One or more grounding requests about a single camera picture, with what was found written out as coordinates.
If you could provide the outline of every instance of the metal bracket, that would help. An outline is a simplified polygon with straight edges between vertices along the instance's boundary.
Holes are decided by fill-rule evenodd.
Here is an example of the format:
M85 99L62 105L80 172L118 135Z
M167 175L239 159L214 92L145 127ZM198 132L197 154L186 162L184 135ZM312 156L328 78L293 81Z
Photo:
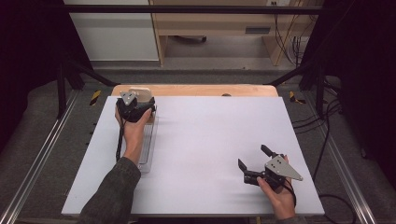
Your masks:
M265 168L274 172L277 175L282 175L285 177L290 177L296 180L303 180L303 177L295 171L285 159L277 155L267 163L265 163Z
M136 97L136 94L134 92L130 92L130 91L122 91L122 92L120 92L120 96L121 96L123 102L126 105L129 105L132 102L132 100Z

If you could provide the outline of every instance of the cabinet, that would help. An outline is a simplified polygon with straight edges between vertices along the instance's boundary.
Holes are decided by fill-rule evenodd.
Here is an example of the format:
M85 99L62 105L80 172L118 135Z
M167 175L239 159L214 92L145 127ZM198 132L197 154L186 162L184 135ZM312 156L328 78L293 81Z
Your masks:
M64 0L81 5L148 5L147 0ZM151 15L70 13L91 61L158 61Z
M267 0L149 0L151 5L249 6L265 7ZM320 1L290 0L290 7L319 6ZM287 46L291 36L309 36L315 19L307 15L253 14L153 14L160 62L163 62L169 35L261 35L273 65L278 65L282 50L276 42L276 25Z

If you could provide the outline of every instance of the sleeve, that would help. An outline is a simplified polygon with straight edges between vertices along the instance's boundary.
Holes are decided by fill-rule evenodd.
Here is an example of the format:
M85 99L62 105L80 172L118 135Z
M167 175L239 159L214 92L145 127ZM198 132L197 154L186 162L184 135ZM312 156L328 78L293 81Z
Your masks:
M306 224L304 217L291 217L287 219L277 220L276 224Z
M132 161L120 158L83 207L78 223L127 223L140 176Z

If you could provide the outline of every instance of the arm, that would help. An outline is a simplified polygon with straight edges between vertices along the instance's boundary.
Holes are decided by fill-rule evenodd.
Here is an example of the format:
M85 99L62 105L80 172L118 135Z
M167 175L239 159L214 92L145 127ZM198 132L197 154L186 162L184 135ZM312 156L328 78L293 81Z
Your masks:
M285 185L291 188L291 179L287 178ZM275 191L271 189L268 183L260 177L257 177L257 182L259 182L262 192L268 197L274 210L274 215L276 218L276 224L295 224L295 223L306 223L305 218L297 217L294 210L294 201L291 193L279 187Z
M136 165L125 157L120 158L85 204L78 223L127 223L139 179Z
M134 189L140 179L139 163L144 127L149 109L137 123L123 121L116 109L116 119L124 126L126 149L123 157L105 176L99 189L85 204L78 223L127 223L131 214Z

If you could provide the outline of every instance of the white cabinet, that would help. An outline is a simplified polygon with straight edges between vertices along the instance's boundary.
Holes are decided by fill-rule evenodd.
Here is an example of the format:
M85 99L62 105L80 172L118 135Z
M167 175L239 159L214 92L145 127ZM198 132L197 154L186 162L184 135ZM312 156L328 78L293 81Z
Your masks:
M147 0L64 0L67 5L148 5ZM158 61L151 15L70 13L91 61Z

